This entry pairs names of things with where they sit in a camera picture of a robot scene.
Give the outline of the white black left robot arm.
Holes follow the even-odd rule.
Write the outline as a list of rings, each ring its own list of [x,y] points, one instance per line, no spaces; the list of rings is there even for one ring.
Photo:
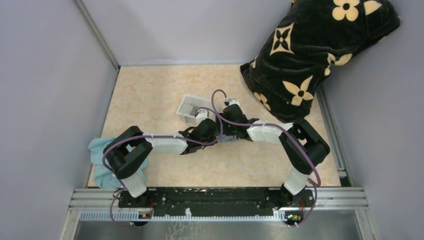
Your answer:
[[[131,126],[103,150],[103,163],[130,194],[138,207],[149,203],[150,193],[142,177],[141,166],[153,154],[187,155],[217,143],[222,130],[207,118],[197,126],[175,134],[148,134]]]

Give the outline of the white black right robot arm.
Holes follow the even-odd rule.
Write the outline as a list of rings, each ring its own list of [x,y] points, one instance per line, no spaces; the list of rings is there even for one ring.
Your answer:
[[[222,121],[224,134],[235,135],[250,142],[267,142],[282,146],[292,168],[283,183],[281,199],[287,206],[301,200],[301,191],[308,184],[317,165],[330,153],[330,147],[305,119],[294,123],[269,123],[258,118],[247,119],[237,104],[228,105],[216,117]]]

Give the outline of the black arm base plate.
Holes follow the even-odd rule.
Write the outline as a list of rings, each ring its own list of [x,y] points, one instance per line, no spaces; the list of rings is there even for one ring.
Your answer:
[[[310,207],[314,202],[314,191],[303,189],[291,195],[280,187],[149,187],[139,197],[123,191],[118,197],[120,208],[142,208],[166,204],[253,204],[260,207]]]

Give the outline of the aluminium frame rail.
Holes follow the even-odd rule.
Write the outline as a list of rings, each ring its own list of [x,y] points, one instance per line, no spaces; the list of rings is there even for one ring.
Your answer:
[[[121,208],[118,197],[125,190],[82,188],[73,191],[60,239],[72,240],[78,223],[113,221],[131,226],[135,222],[281,222],[302,223],[309,211],[354,212],[359,234],[364,240],[378,238],[370,217],[370,207],[362,187],[307,187],[315,200],[311,206],[272,208],[252,203],[170,203],[163,207]]]

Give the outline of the light blue cloth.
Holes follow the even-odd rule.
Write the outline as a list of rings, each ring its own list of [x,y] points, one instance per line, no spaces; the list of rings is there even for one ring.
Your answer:
[[[116,137],[94,138],[88,145],[90,162],[94,166],[93,182],[101,189],[125,188],[122,182],[102,162],[104,149],[115,139]]]

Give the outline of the white plastic card box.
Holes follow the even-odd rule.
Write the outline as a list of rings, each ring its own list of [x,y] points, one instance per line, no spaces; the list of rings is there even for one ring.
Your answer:
[[[214,117],[213,113],[204,108],[212,109],[210,99],[185,94],[176,110],[176,114],[179,115],[184,123],[198,125],[201,121]]]

